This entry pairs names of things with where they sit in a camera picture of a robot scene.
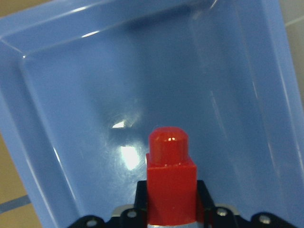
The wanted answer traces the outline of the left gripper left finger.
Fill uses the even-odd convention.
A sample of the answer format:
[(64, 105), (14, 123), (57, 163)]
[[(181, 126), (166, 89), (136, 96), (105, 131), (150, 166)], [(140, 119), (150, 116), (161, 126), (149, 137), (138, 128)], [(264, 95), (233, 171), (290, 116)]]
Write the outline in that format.
[(137, 182), (134, 205), (124, 209), (118, 216), (108, 221), (94, 215), (86, 215), (71, 225), (70, 228), (146, 228), (147, 222), (147, 181)]

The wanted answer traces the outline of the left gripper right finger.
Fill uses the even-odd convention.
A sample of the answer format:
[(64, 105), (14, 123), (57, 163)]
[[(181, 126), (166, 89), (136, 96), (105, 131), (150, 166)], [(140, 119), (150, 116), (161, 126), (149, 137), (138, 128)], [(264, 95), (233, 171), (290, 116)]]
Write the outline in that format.
[(228, 206), (216, 205), (204, 183), (197, 181), (196, 219), (202, 228), (294, 228), (295, 225), (269, 212), (242, 218)]

